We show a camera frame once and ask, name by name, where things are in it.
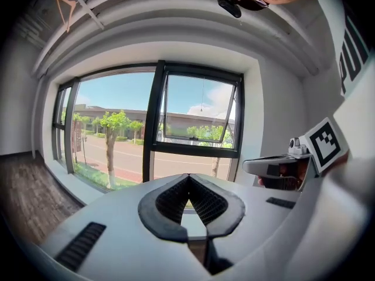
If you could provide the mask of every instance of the sky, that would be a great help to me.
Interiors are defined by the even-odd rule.
[[[105,76],[80,84],[76,104],[147,110],[154,72]],[[232,85],[201,78],[170,76],[168,112],[225,118]],[[235,106],[230,118],[234,119]]]

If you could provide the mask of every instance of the hedge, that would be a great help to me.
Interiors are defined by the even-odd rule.
[[[116,137],[116,142],[126,142],[127,139],[126,136],[118,136]]]

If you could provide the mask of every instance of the black window frame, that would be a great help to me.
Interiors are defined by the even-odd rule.
[[[160,121],[161,104],[168,74],[176,73],[183,76],[207,78],[233,84],[236,90],[236,127],[234,134],[234,148],[217,148],[209,146],[192,146],[180,143],[158,142],[158,124]],[[244,76],[207,66],[195,64],[181,64],[158,61],[154,81],[150,92],[149,105],[146,115],[144,136],[143,182],[150,180],[150,158],[152,152],[173,153],[189,156],[220,157],[238,159],[241,153],[244,121]]]
[[[66,167],[68,173],[74,173],[73,167],[73,154],[71,152],[71,126],[73,122],[73,112],[76,103],[76,97],[81,82],[92,80],[112,74],[124,74],[124,73],[136,73],[142,71],[154,71],[154,79],[151,86],[149,102],[146,113],[145,121],[145,133],[144,133],[144,148],[143,148],[143,163],[142,163],[142,178],[143,182],[148,182],[150,178],[150,172],[154,170],[154,153],[173,153],[180,155],[190,156],[204,156],[204,157],[220,157],[220,158],[231,158],[235,159],[236,162],[231,163],[230,167],[234,167],[237,171],[238,159],[241,153],[242,137],[243,137],[243,121],[244,121],[244,76],[243,74],[232,73],[217,68],[208,66],[199,66],[195,64],[183,64],[176,62],[166,62],[159,60],[157,63],[139,63],[139,64],[127,64],[122,66],[115,66],[96,70],[91,73],[75,77],[72,80],[61,84],[57,91],[56,101],[53,111],[53,122],[52,122],[52,148],[53,158],[56,160],[61,159],[61,147],[60,140],[57,136],[57,130],[64,131],[64,148]],[[222,83],[234,85],[233,92],[236,94],[235,97],[231,97],[231,100],[236,102],[236,120],[234,133],[231,130],[234,147],[233,148],[218,148],[210,146],[191,146],[179,143],[167,143],[158,142],[158,123],[160,120],[161,103],[164,91],[164,85],[168,74],[189,76],[197,78],[205,78],[209,80],[215,80]],[[64,90],[71,87],[67,108],[65,122],[57,122],[57,118],[61,113],[62,104],[64,101]]]
[[[167,117],[168,117],[167,110],[168,110],[168,83],[169,83],[169,76],[184,76],[184,77],[201,78],[201,79],[204,79],[204,80],[217,81],[217,82],[220,82],[220,83],[230,84],[230,85],[233,86],[232,92],[231,92],[231,95],[230,95],[230,100],[229,100],[229,105],[228,105],[228,109],[227,109],[227,114],[226,114],[226,118],[225,118],[225,123],[224,123],[224,126],[223,126],[223,131],[222,131],[222,133],[220,135],[220,139],[219,140],[188,138],[188,137],[184,137],[184,136],[168,135],[167,131],[166,131],[167,128],[163,128],[163,136],[165,138],[192,140],[192,141],[198,141],[198,142],[222,143],[224,141],[225,131],[226,131],[227,127],[228,127],[229,116],[230,116],[230,112],[231,112],[231,109],[232,109],[232,106],[233,106],[234,95],[235,95],[235,93],[237,91],[238,82],[234,82],[233,83],[233,82],[228,81],[226,79],[217,78],[216,76],[215,77],[208,77],[207,75],[201,76],[200,74],[196,74],[195,73],[194,68],[188,68],[188,69],[185,68],[185,70],[178,71],[178,72],[175,72],[175,71],[171,72],[171,71],[166,70],[166,77],[165,77],[164,89],[163,89],[164,105],[161,105],[161,108],[163,108],[163,112],[164,112],[163,113],[163,124],[164,124],[164,126],[167,126]]]

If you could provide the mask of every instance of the grass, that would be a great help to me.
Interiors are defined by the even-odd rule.
[[[194,209],[193,204],[190,202],[190,200],[187,201],[185,208]]]
[[[85,165],[83,162],[78,162],[74,164],[74,171],[81,175],[82,177],[88,179],[92,183],[94,183],[96,186],[101,187],[102,189],[113,191],[113,190],[121,190],[126,187],[131,187],[134,185],[137,185],[138,183],[121,179],[118,177],[115,177],[116,186],[113,189],[108,189],[108,174],[103,173],[91,166]]]

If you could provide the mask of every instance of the window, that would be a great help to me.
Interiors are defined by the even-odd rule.
[[[233,120],[230,115],[234,116],[234,89],[232,84],[205,78],[168,76],[161,112],[163,137],[187,145],[215,143],[210,146],[217,148],[224,138],[232,142],[227,125]]]
[[[237,165],[231,163],[239,158],[242,138],[241,81],[242,76],[220,70],[164,65],[153,85],[159,101],[154,101],[151,178],[202,173],[234,179]]]
[[[154,179],[184,174],[197,173],[227,180],[230,166],[229,158],[200,157],[155,152]]]
[[[53,154],[54,158],[64,167],[66,167],[64,130],[66,107],[70,97],[70,92],[71,87],[63,87],[58,91],[53,114]]]
[[[57,93],[54,159],[106,191],[181,173],[233,181],[242,80],[163,60],[75,77]]]
[[[107,190],[142,182],[143,141],[154,72],[80,83],[73,111],[74,172]]]

